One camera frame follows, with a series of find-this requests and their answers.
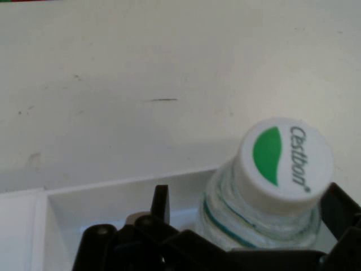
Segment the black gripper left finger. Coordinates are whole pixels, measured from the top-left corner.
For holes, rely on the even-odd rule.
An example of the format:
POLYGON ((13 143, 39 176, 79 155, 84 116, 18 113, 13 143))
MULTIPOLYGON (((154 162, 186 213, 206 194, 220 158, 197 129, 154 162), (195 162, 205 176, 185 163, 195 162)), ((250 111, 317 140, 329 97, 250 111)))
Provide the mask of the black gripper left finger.
POLYGON ((169 189, 155 187, 151 209, 117 229, 88 227, 73 270, 221 270, 226 253, 191 230, 170 225, 169 189))

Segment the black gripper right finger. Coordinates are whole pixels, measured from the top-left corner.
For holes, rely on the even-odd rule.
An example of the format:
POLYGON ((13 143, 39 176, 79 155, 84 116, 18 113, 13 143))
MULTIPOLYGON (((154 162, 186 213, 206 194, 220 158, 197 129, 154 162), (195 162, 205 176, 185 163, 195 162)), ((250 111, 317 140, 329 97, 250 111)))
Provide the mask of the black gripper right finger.
POLYGON ((360 270, 360 206, 332 183, 321 200, 322 221, 337 243, 321 270, 360 270))

